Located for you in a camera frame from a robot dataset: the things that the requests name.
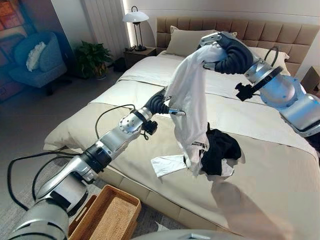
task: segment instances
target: armchair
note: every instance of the armchair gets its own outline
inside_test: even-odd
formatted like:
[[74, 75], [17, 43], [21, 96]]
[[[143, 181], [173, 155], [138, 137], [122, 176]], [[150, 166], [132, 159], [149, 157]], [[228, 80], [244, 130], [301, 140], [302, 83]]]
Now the armchair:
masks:
[[[40, 55], [39, 68], [30, 72], [26, 67], [28, 54], [40, 42], [46, 47]], [[67, 71], [58, 39], [50, 31], [35, 33], [21, 41], [14, 49], [14, 59], [17, 67], [9, 71], [11, 78], [36, 88], [49, 84]]]

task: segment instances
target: pillow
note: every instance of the pillow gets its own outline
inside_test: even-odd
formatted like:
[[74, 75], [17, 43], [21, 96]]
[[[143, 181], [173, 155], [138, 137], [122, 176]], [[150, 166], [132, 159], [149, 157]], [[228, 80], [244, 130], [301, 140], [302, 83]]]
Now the pillow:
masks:
[[45, 47], [46, 44], [41, 41], [39, 44], [35, 45], [35, 47], [29, 52], [28, 58], [25, 63], [26, 68], [29, 70], [29, 72], [32, 72], [32, 70], [39, 68], [39, 58]]
[[170, 26], [171, 40], [166, 49], [167, 54], [186, 57], [197, 50], [200, 39], [206, 35], [218, 32], [217, 30], [189, 31]]
[[[179, 30], [179, 28], [177, 28], [176, 26], [170, 26], [170, 33], [171, 33], [171, 35], [172, 35], [172, 33], [174, 32], [174, 30]], [[216, 33], [216, 32], [218, 32], [217, 30], [205, 30], [205, 31], [214, 31], [213, 33]], [[237, 32], [236, 31], [234, 31], [234, 32], [231, 32], [231, 34], [234, 36], [234, 37], [236, 37], [237, 36]]]
[[[252, 50], [258, 57], [262, 58], [262, 59], [265, 59], [265, 56], [267, 54], [267, 52], [269, 51], [269, 49], [266, 49], [266, 48], [261, 48], [261, 47], [252, 47], [250, 46], [249, 47], [250, 50]], [[268, 54], [268, 57], [266, 58], [266, 62], [268, 64], [272, 64], [274, 58], [276, 56], [276, 51], [275, 50], [272, 50], [269, 54]], [[286, 54], [285, 52], [283, 51], [279, 51], [278, 53], [278, 57], [273, 65], [274, 68], [278, 67], [278, 66], [281, 66], [283, 68], [281, 74], [282, 75], [287, 75], [287, 76], [291, 76], [290, 72], [288, 71], [287, 69], [287, 66], [286, 66], [286, 63], [285, 63], [285, 60], [286, 59], [289, 59], [289, 56], [288, 54]]]

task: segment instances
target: potted plant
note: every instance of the potted plant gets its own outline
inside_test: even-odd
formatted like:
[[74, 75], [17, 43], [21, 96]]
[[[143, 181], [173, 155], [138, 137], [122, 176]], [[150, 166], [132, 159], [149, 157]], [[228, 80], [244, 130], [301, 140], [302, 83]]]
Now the potted plant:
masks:
[[105, 78], [108, 72], [106, 63], [113, 61], [111, 56], [103, 43], [93, 44], [82, 41], [82, 45], [75, 50], [78, 67], [86, 78]]

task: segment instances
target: woven basket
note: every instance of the woven basket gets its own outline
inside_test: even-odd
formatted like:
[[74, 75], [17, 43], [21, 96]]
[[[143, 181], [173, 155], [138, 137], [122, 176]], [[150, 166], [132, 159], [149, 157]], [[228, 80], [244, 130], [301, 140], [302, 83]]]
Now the woven basket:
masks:
[[69, 239], [128, 240], [137, 226], [140, 210], [138, 198], [106, 185]]

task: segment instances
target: headboard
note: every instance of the headboard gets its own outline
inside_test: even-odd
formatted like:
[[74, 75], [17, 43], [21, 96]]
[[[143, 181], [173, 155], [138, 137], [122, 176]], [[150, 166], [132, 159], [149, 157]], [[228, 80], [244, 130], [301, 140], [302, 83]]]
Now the headboard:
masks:
[[290, 58], [286, 67], [292, 76], [301, 63], [317, 35], [320, 26], [276, 21], [258, 21], [215, 17], [157, 17], [156, 51], [166, 50], [170, 39], [170, 26], [181, 30], [212, 30], [237, 32], [237, 38], [249, 47], [270, 49], [278, 46]]

